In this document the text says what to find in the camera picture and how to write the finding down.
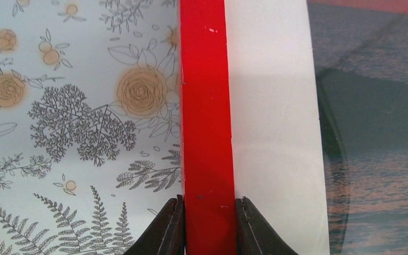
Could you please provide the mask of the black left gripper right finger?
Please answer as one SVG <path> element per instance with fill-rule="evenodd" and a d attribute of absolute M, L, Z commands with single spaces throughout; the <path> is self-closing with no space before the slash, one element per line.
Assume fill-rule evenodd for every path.
<path fill-rule="evenodd" d="M 235 200 L 237 254 L 298 255 L 272 228 L 253 202 Z"/>

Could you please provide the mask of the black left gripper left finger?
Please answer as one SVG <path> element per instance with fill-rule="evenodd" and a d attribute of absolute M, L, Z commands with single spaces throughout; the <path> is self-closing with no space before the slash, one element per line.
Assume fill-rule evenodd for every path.
<path fill-rule="evenodd" d="M 169 199 L 124 255 L 184 255 L 185 207 L 183 196 Z"/>

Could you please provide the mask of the red picture frame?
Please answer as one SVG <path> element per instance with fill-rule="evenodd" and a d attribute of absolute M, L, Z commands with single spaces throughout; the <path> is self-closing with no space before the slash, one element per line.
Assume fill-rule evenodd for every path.
<path fill-rule="evenodd" d="M 181 142 L 187 254 L 236 254 L 223 1 L 180 1 Z"/>

